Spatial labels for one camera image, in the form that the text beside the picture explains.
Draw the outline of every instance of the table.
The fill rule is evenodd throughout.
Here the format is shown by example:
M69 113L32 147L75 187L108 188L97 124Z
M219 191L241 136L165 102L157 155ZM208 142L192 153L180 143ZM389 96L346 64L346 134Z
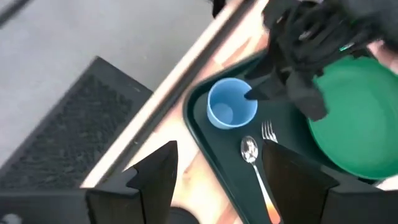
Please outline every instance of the table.
M232 0L199 37L180 63L171 71L143 109L123 131L119 139L109 148L96 167L90 172L81 187L94 187L105 174L116 158L122 153L128 140L132 139L139 128L144 125L149 112L155 110L156 104L163 99L176 83L189 64L210 41L214 33L228 20L243 0ZM257 0L229 37L202 68L193 87L200 80L214 75L235 62L242 60L267 45L267 32L262 27L261 11L267 0ZM242 223L220 183L215 177L199 147L187 129L183 116L182 104L187 94L179 98L175 106L159 123L155 131L131 159L128 167L142 160L170 140L178 142L178 171L172 206L182 207L192 212L200 223Z

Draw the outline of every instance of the utensil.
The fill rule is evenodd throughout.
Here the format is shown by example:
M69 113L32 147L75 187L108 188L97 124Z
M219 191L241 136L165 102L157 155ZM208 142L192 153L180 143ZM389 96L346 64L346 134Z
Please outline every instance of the utensil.
M398 174L398 78L372 58L352 57L316 80L329 109L308 121L318 147L342 169L366 179Z
M260 183L261 192L262 192L262 195L264 196L268 215L269 215L271 222L273 224L280 223L280 216L277 213L275 206L272 203L271 199L269 198L267 189L264 186L264 183L261 179L260 173L259 173L256 163L255 163L257 156L259 155L259 149L257 147L256 140L254 140L254 138L252 138L250 136L243 137L243 139L241 141L241 154L242 154L243 159L246 162L250 163L253 166L254 171L256 172L257 179Z
M276 135L275 135L274 131L272 130L271 121L265 121L265 122L261 123L261 135L262 135L263 139L268 139L268 140L278 143L278 140L276 139Z
M209 121L220 129L238 128L248 124L257 112L257 101L244 97L249 90L250 85L238 78L217 81L207 98Z

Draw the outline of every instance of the gray floor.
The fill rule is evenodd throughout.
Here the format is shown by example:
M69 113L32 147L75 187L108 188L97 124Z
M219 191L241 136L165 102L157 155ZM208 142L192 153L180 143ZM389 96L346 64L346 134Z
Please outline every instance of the gray floor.
M95 55L155 90L211 20L205 0L33 0L0 30L0 165Z

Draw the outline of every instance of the cup rim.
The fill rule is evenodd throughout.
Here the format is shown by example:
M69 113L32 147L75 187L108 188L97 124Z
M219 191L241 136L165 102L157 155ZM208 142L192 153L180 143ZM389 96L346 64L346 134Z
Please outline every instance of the cup rim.
M212 116L217 122L219 122L219 123L222 124L223 126L226 126L227 128L238 128L238 127L247 125L247 124L254 118L254 116L256 115L256 113L253 113L252 116L251 116L247 121L245 121L245 122L243 122L243 123L241 123L241 124L226 124L226 123L220 121L220 120L214 115L213 110L212 110L211 107L210 107L210 96L211 96L211 94L213 93L213 90L215 89L215 87L217 87L220 83L224 83L224 82L228 82L228 81L240 82L240 83L245 84L247 87L249 87L249 90L252 89L251 86L250 86L247 82L243 81L242 79L238 79L238 78L223 78L223 79L220 79L220 80L218 80L216 83L214 83L214 85L210 88L210 91L209 91L209 93L208 93L208 95L207 95L207 107L209 108L209 112L210 112L211 116ZM255 101L255 102L256 102L255 111L257 111L257 108L258 108L258 101L257 101L257 100L251 100L251 101Z

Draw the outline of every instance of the plastic cup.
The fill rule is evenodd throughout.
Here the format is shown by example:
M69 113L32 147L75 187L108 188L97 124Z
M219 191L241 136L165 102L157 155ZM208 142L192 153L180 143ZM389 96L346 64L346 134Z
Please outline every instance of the plastic cup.
M216 82L207 96L209 121L220 129L248 124L257 112L257 100L244 97L249 90L250 85L237 78L224 78Z

